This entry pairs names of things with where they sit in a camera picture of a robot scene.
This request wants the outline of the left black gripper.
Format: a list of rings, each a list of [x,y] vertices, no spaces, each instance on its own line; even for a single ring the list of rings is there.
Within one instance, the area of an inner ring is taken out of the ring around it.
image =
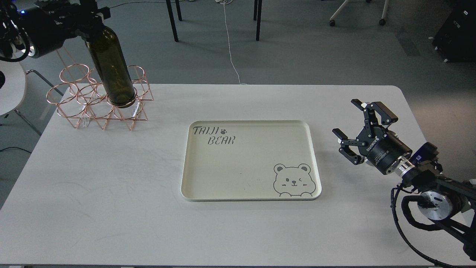
[[[98,8],[95,0],[38,0],[19,12],[19,27],[26,32],[31,58],[61,48],[66,39],[96,39],[110,17],[109,7]]]

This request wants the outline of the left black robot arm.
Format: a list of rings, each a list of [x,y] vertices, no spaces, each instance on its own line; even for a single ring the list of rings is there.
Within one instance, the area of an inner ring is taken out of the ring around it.
[[[12,0],[1,1],[1,60],[20,62],[39,58],[61,48],[64,41],[80,36],[88,44],[102,80],[112,79],[105,62],[121,55],[117,37],[104,25],[111,17],[109,7],[99,8],[95,0],[38,0],[30,9],[19,10]]]

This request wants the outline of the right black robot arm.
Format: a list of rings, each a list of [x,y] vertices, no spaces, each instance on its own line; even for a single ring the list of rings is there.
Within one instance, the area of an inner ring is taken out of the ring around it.
[[[437,147],[424,143],[416,152],[404,144],[389,126],[398,117],[382,102],[362,102],[352,99],[364,115],[364,126],[355,139],[348,138],[340,129],[333,129],[338,137],[339,152],[352,164],[367,162],[383,175],[396,173],[401,183],[391,190],[391,210],[396,228],[408,246],[423,259],[440,267],[451,265],[430,258],[418,251],[404,235],[397,216],[397,199],[400,192],[406,192],[401,200],[401,209],[407,222],[417,229],[428,232],[443,230],[463,244],[463,251],[475,260],[475,220],[467,226],[453,219],[458,213],[475,210],[475,185],[470,181],[458,182],[443,175],[438,162]]]

